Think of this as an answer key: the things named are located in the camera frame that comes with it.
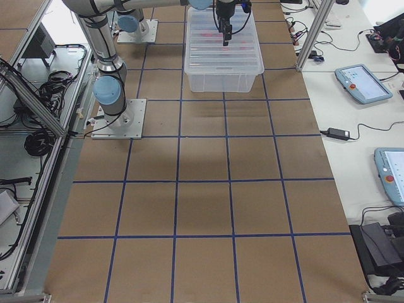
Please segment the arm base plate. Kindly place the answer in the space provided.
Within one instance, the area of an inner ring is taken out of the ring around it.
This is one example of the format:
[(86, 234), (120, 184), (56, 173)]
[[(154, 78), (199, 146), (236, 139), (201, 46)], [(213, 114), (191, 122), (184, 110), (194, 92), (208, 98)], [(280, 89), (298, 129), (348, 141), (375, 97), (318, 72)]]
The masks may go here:
[(93, 125), (95, 130), (90, 134), (95, 140), (139, 140), (143, 135), (146, 112), (146, 99), (127, 99), (126, 110), (115, 121), (115, 117), (104, 114), (99, 105), (97, 114), (104, 116)]
[(156, 41), (158, 20), (138, 21), (130, 16), (122, 16), (117, 24), (120, 28), (118, 44), (153, 44)]

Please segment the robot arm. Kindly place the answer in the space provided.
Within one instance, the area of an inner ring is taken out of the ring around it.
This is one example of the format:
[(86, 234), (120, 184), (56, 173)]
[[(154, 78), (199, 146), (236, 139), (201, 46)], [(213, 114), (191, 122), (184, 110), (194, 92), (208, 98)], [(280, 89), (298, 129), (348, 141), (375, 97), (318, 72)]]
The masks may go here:
[(126, 100), (125, 79), (127, 67), (116, 52), (107, 12), (116, 11), (134, 18), (131, 25), (123, 26), (126, 32), (137, 31), (143, 8), (187, 6), (204, 10), (212, 7), (218, 31), (223, 35), (223, 45), (232, 39), (231, 17), (240, 1), (64, 1), (78, 17), (87, 40), (97, 58), (100, 78), (93, 93), (104, 111), (104, 119), (111, 128), (124, 128), (132, 124), (134, 113)]
[(139, 39), (149, 33), (150, 28), (142, 9), (118, 11), (117, 15), (117, 24), (123, 32)]

